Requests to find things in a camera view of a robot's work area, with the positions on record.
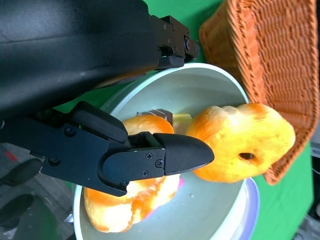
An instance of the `orange bread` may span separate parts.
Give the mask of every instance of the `orange bread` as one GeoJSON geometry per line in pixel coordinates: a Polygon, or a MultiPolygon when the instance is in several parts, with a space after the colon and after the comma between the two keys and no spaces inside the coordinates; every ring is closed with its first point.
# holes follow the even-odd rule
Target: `orange bread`
{"type": "MultiPolygon", "coordinates": [[[[140,132],[174,133],[169,122],[154,115],[136,116],[123,124],[129,135],[140,132]]],[[[131,181],[127,186],[127,194],[122,197],[84,188],[85,209],[98,231],[124,232],[157,207],[169,202],[178,189],[179,181],[179,175],[131,181]]]]}
{"type": "Polygon", "coordinates": [[[264,173],[296,139],[294,128],[278,112],[258,103],[209,107],[194,118],[186,134],[208,144],[215,156],[194,173],[226,183],[264,173]]]}

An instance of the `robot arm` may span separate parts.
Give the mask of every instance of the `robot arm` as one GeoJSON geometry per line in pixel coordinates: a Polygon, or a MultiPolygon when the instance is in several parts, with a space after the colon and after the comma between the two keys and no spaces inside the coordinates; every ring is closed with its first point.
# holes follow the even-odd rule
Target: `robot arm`
{"type": "Polygon", "coordinates": [[[171,16],[142,0],[0,0],[0,143],[43,159],[41,173],[115,196],[129,181],[179,174],[214,159],[200,140],[128,136],[111,115],[80,102],[86,91],[152,70],[182,67],[199,47],[171,16]]]}

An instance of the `black metal bracket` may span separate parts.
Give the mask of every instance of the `black metal bracket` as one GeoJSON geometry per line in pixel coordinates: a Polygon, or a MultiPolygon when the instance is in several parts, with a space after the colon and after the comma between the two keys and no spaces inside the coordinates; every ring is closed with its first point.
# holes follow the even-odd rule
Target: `black metal bracket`
{"type": "Polygon", "coordinates": [[[151,16],[158,53],[161,56],[156,70],[178,68],[196,59],[200,48],[190,38],[189,29],[172,16],[151,16]]]}
{"type": "Polygon", "coordinates": [[[214,159],[205,143],[189,136],[128,136],[121,121],[86,102],[67,114],[50,109],[7,120],[0,143],[44,159],[43,174],[119,197],[130,181],[191,171],[214,159]]]}

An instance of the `bread hole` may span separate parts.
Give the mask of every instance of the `bread hole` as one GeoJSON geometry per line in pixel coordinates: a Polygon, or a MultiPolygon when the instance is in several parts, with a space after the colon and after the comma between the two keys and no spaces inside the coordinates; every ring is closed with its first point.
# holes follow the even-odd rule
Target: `bread hole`
{"type": "Polygon", "coordinates": [[[239,154],[239,157],[244,159],[244,160],[251,160],[255,158],[255,155],[253,155],[250,152],[242,152],[239,154]]]}

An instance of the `donut-shaped bread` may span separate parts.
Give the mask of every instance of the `donut-shaped bread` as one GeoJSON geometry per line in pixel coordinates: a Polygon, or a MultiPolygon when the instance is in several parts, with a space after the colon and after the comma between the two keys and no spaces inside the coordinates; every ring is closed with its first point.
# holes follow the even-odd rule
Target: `donut-shaped bread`
{"type": "MultiPolygon", "coordinates": [[[[123,122],[129,135],[140,132],[168,133],[174,130],[159,116],[141,115],[123,122]]],[[[127,194],[116,197],[84,188],[84,204],[92,225],[100,232],[118,233],[139,223],[157,207],[169,202],[178,190],[180,176],[171,175],[131,181],[127,194]]]]}
{"type": "Polygon", "coordinates": [[[264,173],[294,145],[294,128],[258,103],[212,106],[197,115],[186,134],[208,144],[214,161],[193,172],[211,182],[234,183],[264,173]]]}

